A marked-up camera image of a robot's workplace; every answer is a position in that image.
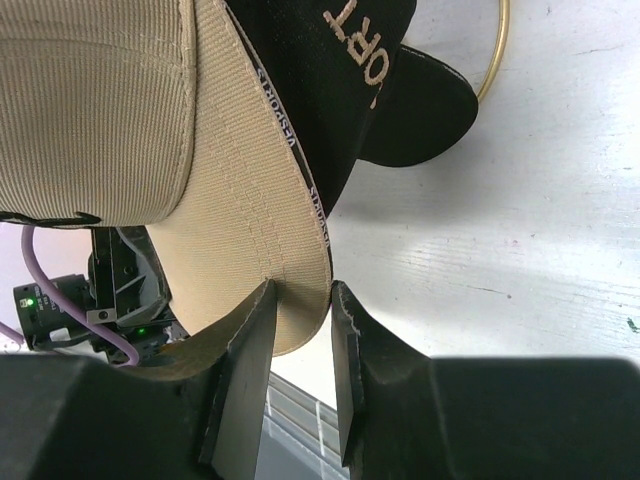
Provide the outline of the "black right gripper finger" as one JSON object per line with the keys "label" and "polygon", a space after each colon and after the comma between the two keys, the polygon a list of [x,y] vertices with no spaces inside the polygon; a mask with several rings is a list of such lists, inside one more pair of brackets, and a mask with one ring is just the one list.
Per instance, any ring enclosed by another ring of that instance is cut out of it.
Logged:
{"label": "black right gripper finger", "polygon": [[635,479],[639,369],[430,358],[331,290],[340,455],[355,479]]}

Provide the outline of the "black cap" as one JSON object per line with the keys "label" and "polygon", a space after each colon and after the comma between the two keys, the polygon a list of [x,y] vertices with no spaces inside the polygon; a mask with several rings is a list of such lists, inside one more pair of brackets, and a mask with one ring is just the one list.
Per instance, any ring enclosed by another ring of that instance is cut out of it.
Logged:
{"label": "black cap", "polygon": [[402,42],[412,1],[232,1],[266,99],[330,213],[354,164],[430,160],[473,125],[469,82]]}

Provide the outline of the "beige cap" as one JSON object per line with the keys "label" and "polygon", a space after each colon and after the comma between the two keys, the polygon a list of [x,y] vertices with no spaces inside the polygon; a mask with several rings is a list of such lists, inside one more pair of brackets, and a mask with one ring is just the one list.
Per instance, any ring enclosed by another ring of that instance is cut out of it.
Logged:
{"label": "beige cap", "polygon": [[273,352],[329,309],[323,210],[270,76],[222,1],[5,1],[1,218],[146,228],[190,334],[260,283]]}

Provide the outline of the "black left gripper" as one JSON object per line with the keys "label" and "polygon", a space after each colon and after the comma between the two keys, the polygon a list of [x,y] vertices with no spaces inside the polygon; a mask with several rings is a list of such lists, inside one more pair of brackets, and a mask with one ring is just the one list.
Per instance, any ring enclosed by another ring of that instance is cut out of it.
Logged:
{"label": "black left gripper", "polygon": [[[87,313],[159,353],[170,289],[143,226],[91,231]],[[86,356],[1,359],[5,479],[251,479],[256,472],[277,314],[265,281],[224,318],[148,366]]]}

